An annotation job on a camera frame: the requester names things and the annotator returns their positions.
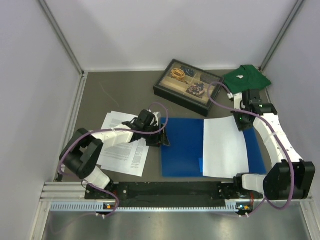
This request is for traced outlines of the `blue plastic folder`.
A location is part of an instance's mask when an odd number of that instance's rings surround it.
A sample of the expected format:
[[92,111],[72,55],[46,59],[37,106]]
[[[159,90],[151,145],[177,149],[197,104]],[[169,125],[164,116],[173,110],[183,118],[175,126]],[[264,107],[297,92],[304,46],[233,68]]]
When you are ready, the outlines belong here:
[[[167,178],[197,178],[203,176],[204,120],[173,118],[166,126],[170,147],[161,147],[162,176]],[[255,131],[241,131],[245,138],[248,173],[266,174],[267,170]]]

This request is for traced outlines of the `white printed paper stack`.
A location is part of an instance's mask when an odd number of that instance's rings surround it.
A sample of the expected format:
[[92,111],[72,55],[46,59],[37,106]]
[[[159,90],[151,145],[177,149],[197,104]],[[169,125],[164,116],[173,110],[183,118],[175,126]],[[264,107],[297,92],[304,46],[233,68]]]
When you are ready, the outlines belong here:
[[[134,117],[132,114],[112,111],[106,115],[101,128],[115,128],[123,122],[132,120]],[[142,177],[148,151],[149,147],[146,146],[144,139],[133,143],[118,144],[103,149],[97,164],[103,170]]]

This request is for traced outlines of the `white paper sheet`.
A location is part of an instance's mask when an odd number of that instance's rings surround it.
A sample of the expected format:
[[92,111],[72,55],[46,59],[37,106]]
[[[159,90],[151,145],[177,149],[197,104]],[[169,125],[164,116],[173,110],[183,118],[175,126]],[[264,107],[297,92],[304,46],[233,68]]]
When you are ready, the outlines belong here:
[[204,120],[202,172],[225,179],[249,172],[245,137],[233,116]]

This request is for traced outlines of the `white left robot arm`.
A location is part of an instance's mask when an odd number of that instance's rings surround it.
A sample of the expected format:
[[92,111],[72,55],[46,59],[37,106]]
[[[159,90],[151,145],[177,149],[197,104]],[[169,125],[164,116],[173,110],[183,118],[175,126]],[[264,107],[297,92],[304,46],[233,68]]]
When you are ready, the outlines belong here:
[[96,188],[102,198],[109,198],[114,191],[113,181],[97,166],[103,149],[120,144],[131,144],[145,139],[148,147],[160,147],[171,144],[167,137],[166,125],[160,121],[159,112],[142,110],[132,120],[124,121],[115,128],[88,131],[78,129],[62,150],[59,161],[80,180]]

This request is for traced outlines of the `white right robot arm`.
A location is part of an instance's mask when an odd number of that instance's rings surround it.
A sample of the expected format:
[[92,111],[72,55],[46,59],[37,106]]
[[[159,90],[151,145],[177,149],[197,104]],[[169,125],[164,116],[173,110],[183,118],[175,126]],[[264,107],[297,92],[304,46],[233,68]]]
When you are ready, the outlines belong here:
[[290,143],[272,103],[264,103],[258,89],[228,94],[233,101],[236,126],[243,132],[254,128],[263,140],[271,161],[267,174],[240,173],[233,192],[245,198],[251,191],[263,194],[270,201],[306,199],[315,176],[311,161],[304,161]]

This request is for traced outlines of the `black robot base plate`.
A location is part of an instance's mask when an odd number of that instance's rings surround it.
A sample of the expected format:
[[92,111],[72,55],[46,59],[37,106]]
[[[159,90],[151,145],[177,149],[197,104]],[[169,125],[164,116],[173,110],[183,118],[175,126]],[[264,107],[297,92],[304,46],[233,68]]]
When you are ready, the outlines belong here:
[[262,197],[248,190],[237,191],[232,183],[222,182],[120,182],[107,187],[122,205],[139,202],[160,205],[220,203],[223,200],[245,199],[253,201]]

